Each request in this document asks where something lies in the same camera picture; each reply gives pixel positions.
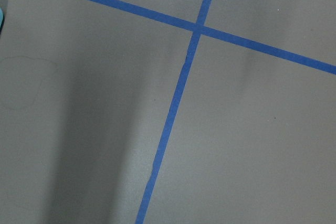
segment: gray floor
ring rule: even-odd
[[[122,0],[194,22],[202,0]],[[336,65],[336,0],[213,0],[206,25]],[[0,223],[134,223],[191,32],[0,0]],[[336,222],[336,76],[201,37],[146,224]]]

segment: blue painter's tape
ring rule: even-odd
[[[177,114],[177,110],[180,105],[183,90],[187,82],[188,74],[189,74],[193,59],[194,59],[198,41],[200,40],[200,36],[201,36],[200,33],[193,33],[192,38],[190,40],[185,63],[182,67],[179,80],[177,81],[176,89],[173,95],[173,100],[171,102],[168,116],[164,124],[164,128],[162,131],[158,149],[156,150],[152,173],[146,185],[146,188],[145,188],[142,200],[141,200],[140,208],[138,211],[138,215],[136,217],[137,219],[135,221],[135,224],[143,224],[144,222],[146,212],[147,212],[147,209],[148,209],[151,197],[152,197],[155,182],[157,179],[157,175],[159,174],[164,152],[166,150],[169,136],[170,136],[170,133],[172,131],[172,127],[175,121],[175,116]]]
[[[132,5],[120,0],[89,0],[89,1],[113,7],[115,9],[123,10],[128,13],[133,13],[168,25],[183,28],[189,31],[193,31],[195,29],[195,24],[192,22],[176,18],[167,14],[159,13],[154,10],[146,9],[141,6]]]
[[[258,52],[263,52],[268,55],[272,55],[281,59],[296,62],[301,65],[305,65],[311,68],[319,69],[324,72],[336,74],[336,66],[324,63],[322,61],[314,60],[302,55],[294,54],[276,47],[265,45],[250,39],[242,38],[233,34],[229,34],[223,31],[218,31],[209,27],[202,27],[201,33],[203,35],[220,39],[232,44],[236,44],[242,47],[246,47]]]
[[[156,179],[157,179],[157,176],[159,174],[159,170],[162,164],[164,152],[166,150],[168,140],[170,137],[170,133],[173,128],[173,124],[174,124],[175,117],[178,111],[178,107],[180,105],[184,87],[187,82],[188,75],[191,69],[191,65],[192,65],[196,50],[197,50],[198,42],[201,37],[200,28],[204,26],[205,19],[206,19],[206,16],[210,8],[210,4],[211,4],[211,0],[202,1],[201,9],[199,10],[199,14],[198,14],[197,21],[196,21],[198,29],[193,32],[189,46],[188,46],[185,62],[182,67],[179,80],[177,81],[173,99],[172,99],[172,102],[169,108],[166,122],[163,127],[162,135],[159,141],[158,149],[156,150],[152,173],[146,185],[146,188],[145,188],[142,200],[141,200],[140,208],[138,211],[138,215],[136,217],[137,219],[135,220],[135,224],[143,224],[144,222],[146,212],[147,212],[147,209],[148,209],[151,197],[152,197],[152,193],[154,190],[155,182],[156,182]]]
[[[152,20],[156,20],[168,25],[186,29],[189,31],[201,31],[202,35],[210,36],[219,40],[223,40],[229,43],[233,43],[242,47],[246,47],[255,51],[260,51],[265,54],[273,55],[282,59],[286,59],[292,62],[296,62],[311,68],[319,69],[328,73],[336,74],[336,66],[324,63],[322,61],[314,60],[302,55],[294,54],[279,48],[268,46],[253,40],[241,38],[239,36],[229,34],[223,31],[204,27],[203,21],[207,16],[208,9],[201,7],[201,12],[198,15],[197,22],[192,23],[180,18],[176,18],[167,14],[162,14],[154,10],[146,9],[140,6],[132,5],[120,0],[89,0],[98,4],[106,5],[112,8],[123,10],[128,13],[133,13],[142,17],[146,17]],[[208,6],[208,0],[202,2],[202,6]]]

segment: blue tape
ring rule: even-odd
[[[239,45],[242,47],[246,47],[258,52],[263,52],[268,55],[272,55],[281,59],[289,60],[292,62],[296,62],[301,65],[305,65],[311,68],[319,69],[324,72],[336,74],[336,66],[324,63],[322,61],[314,60],[302,55],[294,54],[293,52],[288,52],[276,47],[272,47],[269,45],[265,45],[250,39],[242,38],[233,34],[229,34],[223,31],[218,31],[216,29],[212,29],[209,27],[202,27],[201,33],[203,35],[220,39],[225,42],[229,42],[235,45]]]
[[[141,200],[140,208],[138,211],[138,215],[136,217],[137,219],[135,220],[135,224],[143,224],[144,222],[146,212],[147,212],[147,209],[148,209],[151,197],[152,197],[152,193],[154,190],[155,182],[159,174],[163,156],[164,156],[167,144],[168,144],[170,133],[172,131],[175,117],[178,111],[178,107],[180,105],[184,87],[188,79],[191,65],[192,65],[196,50],[197,50],[198,42],[200,41],[201,27],[204,26],[205,19],[206,19],[206,16],[210,8],[210,4],[211,4],[211,0],[202,1],[202,5],[199,10],[197,21],[196,21],[198,29],[193,32],[189,46],[188,46],[185,62],[182,67],[179,80],[177,81],[173,99],[172,99],[169,112],[168,112],[168,115],[167,115],[167,118],[166,118],[166,121],[163,127],[162,135],[159,141],[158,149],[156,150],[155,158],[153,161],[152,173],[146,185],[146,188],[145,188],[142,200]]]
[[[154,10],[143,8],[141,6],[129,4],[120,0],[88,0],[88,1],[92,1],[101,5],[106,5],[115,9],[123,10],[128,13],[133,13],[145,18],[156,20],[189,31],[193,31],[195,29],[195,24],[193,22],[189,22],[167,14],[159,13]]]
[[[246,47],[255,51],[263,52],[265,54],[269,54],[275,57],[279,57],[282,59],[286,59],[292,62],[296,62],[311,68],[315,68],[324,72],[336,74],[336,66],[324,63],[322,61],[314,60],[302,55],[294,54],[292,52],[288,52],[276,47],[268,46],[253,40],[249,40],[246,38],[241,38],[239,36],[229,34],[223,31],[219,31],[216,29],[212,29],[209,27],[204,27],[201,25],[200,21],[205,20],[207,15],[207,11],[201,7],[202,12],[199,13],[197,20],[199,22],[192,23],[180,18],[176,18],[167,14],[159,13],[154,10],[146,9],[137,5],[129,4],[120,0],[89,0],[98,4],[106,5],[112,8],[116,8],[119,10],[123,10],[128,13],[133,13],[145,18],[149,18],[152,20],[156,20],[168,25],[172,25],[175,27],[179,27],[182,29],[186,29],[189,31],[201,31],[202,35],[213,37],[219,40],[223,40],[225,42],[229,42],[232,44],[236,44],[242,47]],[[202,2],[202,6],[207,6],[207,0]]]

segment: teal object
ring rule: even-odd
[[[1,8],[0,8],[0,31],[2,28],[2,21],[4,20],[4,13],[2,12]]]

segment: floor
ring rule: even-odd
[[[336,0],[0,7],[0,224],[336,222]]]

